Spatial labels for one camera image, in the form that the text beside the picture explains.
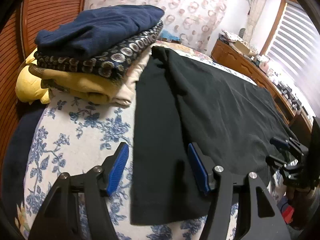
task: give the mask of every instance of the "red object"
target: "red object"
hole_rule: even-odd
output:
[[[282,217],[287,224],[290,224],[292,222],[293,213],[294,213],[294,208],[290,205],[282,213]]]

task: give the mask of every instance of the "blue floral bedsheet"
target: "blue floral bedsheet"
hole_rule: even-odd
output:
[[[193,58],[185,52],[182,56]],[[235,74],[249,82],[251,79],[226,67],[196,58],[201,62]],[[30,228],[48,191],[57,177],[67,171],[71,175],[87,172],[113,155],[121,141],[129,145],[129,159],[120,184],[111,197],[106,198],[112,223],[120,240],[198,240],[206,217],[159,226],[130,224],[130,188],[132,184],[132,149],[135,100],[131,106],[100,106],[69,94],[54,91],[55,98],[45,109],[34,134],[24,181],[24,203],[17,204],[16,226],[28,238]],[[279,173],[273,176],[268,189],[275,201],[285,188]],[[79,195],[82,237],[90,239],[84,205]],[[227,239],[236,230],[238,204],[232,206]]]

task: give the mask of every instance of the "blue gripper pad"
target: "blue gripper pad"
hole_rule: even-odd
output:
[[[188,159],[199,190],[207,195],[212,190],[211,185],[209,184],[209,176],[213,176],[212,169],[214,163],[212,159],[203,155],[196,143],[189,144]]]
[[[120,143],[114,155],[117,155],[117,158],[108,175],[108,187],[106,190],[108,196],[110,196],[119,185],[119,181],[129,157],[129,146],[124,142]]]

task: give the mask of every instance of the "navy blue sweater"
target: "navy blue sweater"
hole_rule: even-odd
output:
[[[164,11],[152,5],[117,5],[79,13],[55,31],[39,31],[38,51],[56,57],[86,60],[155,26]]]

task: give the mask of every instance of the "navy blanket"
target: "navy blanket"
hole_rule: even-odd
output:
[[[3,159],[1,176],[1,201],[10,223],[14,226],[14,218],[18,218],[17,205],[24,203],[24,176],[28,163],[30,147],[37,124],[47,105],[36,100],[31,106],[20,102],[20,110],[23,107],[24,115],[12,134],[10,143]]]
[[[86,10],[50,32],[39,31],[35,43],[44,55],[86,60],[154,27],[164,11],[152,5],[117,5]]]

